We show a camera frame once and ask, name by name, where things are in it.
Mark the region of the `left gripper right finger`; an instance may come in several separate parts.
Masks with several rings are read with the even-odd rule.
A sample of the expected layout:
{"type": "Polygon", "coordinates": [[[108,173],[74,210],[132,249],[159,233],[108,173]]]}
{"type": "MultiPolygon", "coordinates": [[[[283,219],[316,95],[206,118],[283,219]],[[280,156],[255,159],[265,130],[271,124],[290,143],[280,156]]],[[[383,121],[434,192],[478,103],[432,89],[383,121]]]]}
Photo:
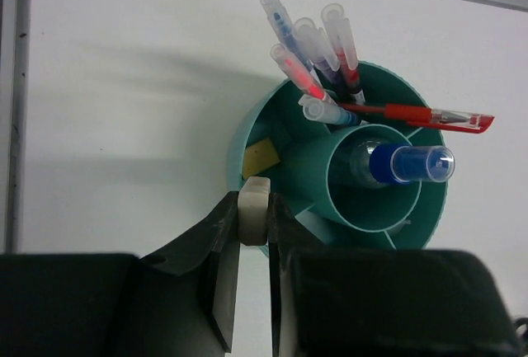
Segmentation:
{"type": "Polygon", "coordinates": [[[457,250],[321,242],[271,195],[266,215],[275,356],[524,356],[495,279],[457,250]]]}

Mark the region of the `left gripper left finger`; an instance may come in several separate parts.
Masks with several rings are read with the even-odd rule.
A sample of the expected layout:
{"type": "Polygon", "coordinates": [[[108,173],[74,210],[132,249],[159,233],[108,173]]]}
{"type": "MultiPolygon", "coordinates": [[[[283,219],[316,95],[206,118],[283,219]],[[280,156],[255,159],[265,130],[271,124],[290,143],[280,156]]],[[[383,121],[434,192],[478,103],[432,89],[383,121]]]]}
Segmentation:
{"type": "Polygon", "coordinates": [[[1,258],[4,356],[223,356],[233,345],[238,194],[139,257],[1,258]]]}

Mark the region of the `grey white eraser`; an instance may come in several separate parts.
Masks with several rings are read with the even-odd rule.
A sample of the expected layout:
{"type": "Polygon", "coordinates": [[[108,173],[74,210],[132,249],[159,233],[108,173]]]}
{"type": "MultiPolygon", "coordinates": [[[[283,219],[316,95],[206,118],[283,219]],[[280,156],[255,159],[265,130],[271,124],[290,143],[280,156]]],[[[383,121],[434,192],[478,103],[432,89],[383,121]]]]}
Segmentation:
{"type": "Polygon", "coordinates": [[[245,246],[259,247],[267,242],[270,192],[269,178],[251,176],[238,193],[238,240],[245,246]]]}

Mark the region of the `yellow eraser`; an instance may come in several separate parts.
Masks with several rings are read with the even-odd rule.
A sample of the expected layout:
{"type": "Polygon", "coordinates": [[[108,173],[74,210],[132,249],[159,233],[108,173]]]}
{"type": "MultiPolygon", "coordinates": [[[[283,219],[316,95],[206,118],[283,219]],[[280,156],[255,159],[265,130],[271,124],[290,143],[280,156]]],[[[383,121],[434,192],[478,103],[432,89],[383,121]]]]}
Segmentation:
{"type": "Polygon", "coordinates": [[[280,163],[280,157],[270,138],[262,139],[248,146],[243,154],[242,177],[244,180],[251,176],[267,171],[280,163]]]}

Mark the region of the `teal capped pen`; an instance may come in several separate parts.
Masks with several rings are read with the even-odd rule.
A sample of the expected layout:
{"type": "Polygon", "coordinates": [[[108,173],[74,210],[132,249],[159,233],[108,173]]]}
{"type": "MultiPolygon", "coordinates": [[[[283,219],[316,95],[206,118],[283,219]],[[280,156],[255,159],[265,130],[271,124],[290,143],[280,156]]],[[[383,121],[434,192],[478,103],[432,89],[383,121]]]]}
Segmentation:
{"type": "Polygon", "coordinates": [[[310,121],[337,126],[357,126],[361,123],[354,113],[308,95],[302,95],[298,104],[302,107],[304,117],[310,121]]]}

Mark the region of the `red gel pen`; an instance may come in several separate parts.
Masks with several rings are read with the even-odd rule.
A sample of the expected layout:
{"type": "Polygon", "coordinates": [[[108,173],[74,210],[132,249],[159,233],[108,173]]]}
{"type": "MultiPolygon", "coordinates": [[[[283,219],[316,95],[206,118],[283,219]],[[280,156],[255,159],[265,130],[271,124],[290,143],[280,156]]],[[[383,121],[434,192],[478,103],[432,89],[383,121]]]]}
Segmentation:
{"type": "Polygon", "coordinates": [[[382,115],[387,120],[402,121],[412,127],[467,134],[482,134],[495,120],[493,115],[392,103],[384,106],[341,104],[341,107],[355,113],[382,115]]]}

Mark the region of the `pink highlighter pen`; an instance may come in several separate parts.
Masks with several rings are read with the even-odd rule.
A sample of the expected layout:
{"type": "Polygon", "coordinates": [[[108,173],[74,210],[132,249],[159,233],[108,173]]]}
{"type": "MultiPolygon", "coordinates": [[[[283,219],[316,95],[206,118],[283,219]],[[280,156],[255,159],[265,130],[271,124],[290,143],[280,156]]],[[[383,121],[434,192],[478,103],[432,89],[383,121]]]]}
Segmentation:
{"type": "Polygon", "coordinates": [[[270,56],[289,80],[304,94],[332,105],[337,104],[296,55],[283,44],[273,45],[270,56]]]}

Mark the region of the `red clear pen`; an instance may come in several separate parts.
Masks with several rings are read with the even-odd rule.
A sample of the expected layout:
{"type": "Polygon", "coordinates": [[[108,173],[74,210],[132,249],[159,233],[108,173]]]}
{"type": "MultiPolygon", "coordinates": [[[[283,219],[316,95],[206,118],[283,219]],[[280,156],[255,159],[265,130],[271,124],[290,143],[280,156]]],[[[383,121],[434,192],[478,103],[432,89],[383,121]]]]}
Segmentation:
{"type": "Polygon", "coordinates": [[[339,3],[330,3],[321,11],[321,19],[330,44],[337,56],[344,83],[350,92],[351,100],[357,105],[365,104],[362,90],[359,60],[351,31],[350,20],[339,3]]]}

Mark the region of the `purple capped pen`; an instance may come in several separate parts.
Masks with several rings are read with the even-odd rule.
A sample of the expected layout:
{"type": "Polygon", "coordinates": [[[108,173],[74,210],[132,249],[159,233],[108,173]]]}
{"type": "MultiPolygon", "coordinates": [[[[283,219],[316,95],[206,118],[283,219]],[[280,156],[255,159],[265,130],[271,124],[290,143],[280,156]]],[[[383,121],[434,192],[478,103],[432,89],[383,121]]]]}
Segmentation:
{"type": "Polygon", "coordinates": [[[312,62],[316,74],[335,92],[337,100],[344,102],[347,89],[340,73],[340,63],[323,28],[317,28],[311,18],[303,17],[293,25],[293,35],[302,52],[312,62]]]}

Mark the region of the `blue highlighter pen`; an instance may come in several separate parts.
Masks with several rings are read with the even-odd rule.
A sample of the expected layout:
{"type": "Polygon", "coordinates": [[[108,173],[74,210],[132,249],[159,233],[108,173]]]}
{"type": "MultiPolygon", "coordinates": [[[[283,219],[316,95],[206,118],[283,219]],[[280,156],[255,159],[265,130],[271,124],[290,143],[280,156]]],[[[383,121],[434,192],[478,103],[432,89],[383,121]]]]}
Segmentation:
{"type": "Polygon", "coordinates": [[[278,40],[312,72],[314,67],[293,35],[293,23],[281,0],[260,0],[260,4],[278,40]]]}

